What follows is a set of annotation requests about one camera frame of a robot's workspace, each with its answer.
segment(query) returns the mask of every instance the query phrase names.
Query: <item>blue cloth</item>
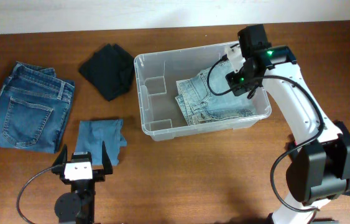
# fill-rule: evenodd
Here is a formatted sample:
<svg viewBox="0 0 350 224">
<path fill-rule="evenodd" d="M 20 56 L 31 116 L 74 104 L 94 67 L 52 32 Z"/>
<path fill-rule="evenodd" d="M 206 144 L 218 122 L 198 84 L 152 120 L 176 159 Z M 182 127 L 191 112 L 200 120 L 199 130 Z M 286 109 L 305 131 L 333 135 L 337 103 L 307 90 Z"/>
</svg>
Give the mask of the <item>blue cloth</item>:
<svg viewBox="0 0 350 224">
<path fill-rule="evenodd" d="M 225 119 L 254 116 L 255 106 L 247 99 L 247 93 L 234 96 L 228 93 L 223 96 L 213 95 L 206 84 L 210 68 L 179 84 L 181 93 L 175 98 L 188 125 L 222 121 Z M 211 72 L 211 88 L 219 93 L 229 89 L 225 76 L 232 72 L 230 61 L 221 62 Z"/>
<path fill-rule="evenodd" d="M 57 152 L 74 89 L 53 68 L 17 62 L 0 91 L 0 147 Z"/>
<path fill-rule="evenodd" d="M 92 153 L 92 165 L 101 165 L 101 147 L 104 141 L 111 164 L 118 165 L 119 147 L 127 142 L 121 134 L 123 120 L 81 121 L 75 152 Z"/>
</svg>

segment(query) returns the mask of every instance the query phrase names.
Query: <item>black folded shirt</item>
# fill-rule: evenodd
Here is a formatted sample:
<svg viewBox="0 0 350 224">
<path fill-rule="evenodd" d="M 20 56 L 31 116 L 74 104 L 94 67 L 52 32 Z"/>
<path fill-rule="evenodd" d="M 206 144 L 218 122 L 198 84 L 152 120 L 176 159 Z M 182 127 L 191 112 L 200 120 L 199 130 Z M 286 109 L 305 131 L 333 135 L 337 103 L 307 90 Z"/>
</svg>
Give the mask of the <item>black folded shirt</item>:
<svg viewBox="0 0 350 224">
<path fill-rule="evenodd" d="M 108 101 L 129 91 L 133 71 L 133 57 L 117 44 L 106 45 L 79 69 Z"/>
</svg>

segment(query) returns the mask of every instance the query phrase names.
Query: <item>plastic bin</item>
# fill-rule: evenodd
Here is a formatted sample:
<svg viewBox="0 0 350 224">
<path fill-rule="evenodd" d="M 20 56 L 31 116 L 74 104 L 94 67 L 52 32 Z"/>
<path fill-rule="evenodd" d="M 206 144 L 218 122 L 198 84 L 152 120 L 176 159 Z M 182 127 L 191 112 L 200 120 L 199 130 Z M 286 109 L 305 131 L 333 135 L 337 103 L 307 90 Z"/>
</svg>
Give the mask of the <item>plastic bin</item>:
<svg viewBox="0 0 350 224">
<path fill-rule="evenodd" d="M 224 48 L 237 42 L 190 49 L 140 54 L 134 60 L 142 130 L 154 141 L 224 129 L 249 128 L 267 118 L 271 106 L 263 88 L 251 99 L 257 115 L 188 126 L 175 100 L 176 81 L 195 77 L 224 55 Z"/>
</svg>

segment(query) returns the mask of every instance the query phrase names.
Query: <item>wooden table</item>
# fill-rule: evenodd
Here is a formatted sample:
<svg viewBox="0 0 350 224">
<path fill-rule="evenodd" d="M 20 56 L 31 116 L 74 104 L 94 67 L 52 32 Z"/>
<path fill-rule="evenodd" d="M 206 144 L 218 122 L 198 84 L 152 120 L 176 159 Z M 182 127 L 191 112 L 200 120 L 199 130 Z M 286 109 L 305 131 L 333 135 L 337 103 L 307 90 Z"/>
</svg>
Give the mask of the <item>wooden table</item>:
<svg viewBox="0 0 350 224">
<path fill-rule="evenodd" d="M 96 184 L 97 222 L 240 223 L 266 218 L 280 202 L 270 188 L 269 171 L 284 151 L 291 131 L 270 98 L 272 114 L 248 129 L 198 134 L 154 142 L 140 128 L 136 84 L 107 102 L 78 72 L 81 62 L 103 44 L 117 43 L 136 56 L 236 40 L 245 26 L 195 27 L 0 35 L 0 87 L 16 60 L 55 68 L 76 83 L 75 100 L 62 143 L 73 152 L 81 120 L 124 119 L 128 146 L 106 182 Z M 350 21 L 265 26 L 273 45 L 287 44 L 326 114 L 350 130 Z M 25 182 L 50 166 L 57 154 L 0 148 L 0 223 L 22 223 L 15 208 Z M 281 195 L 288 192 L 284 160 L 276 171 Z M 69 191 L 57 176 L 45 174 L 25 191 L 21 207 L 36 223 L 56 223 L 56 199 Z M 350 223 L 350 197 L 325 206 L 320 218 Z"/>
</svg>

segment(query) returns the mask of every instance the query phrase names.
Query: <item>white wall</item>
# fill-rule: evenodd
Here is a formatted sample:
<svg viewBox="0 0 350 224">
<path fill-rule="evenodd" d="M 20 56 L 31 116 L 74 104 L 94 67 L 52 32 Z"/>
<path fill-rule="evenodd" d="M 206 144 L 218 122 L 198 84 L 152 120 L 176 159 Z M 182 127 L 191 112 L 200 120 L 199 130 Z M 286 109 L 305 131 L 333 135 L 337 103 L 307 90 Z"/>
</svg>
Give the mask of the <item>white wall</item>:
<svg viewBox="0 0 350 224">
<path fill-rule="evenodd" d="M 0 0 L 0 34 L 350 20 L 350 0 Z"/>
</svg>

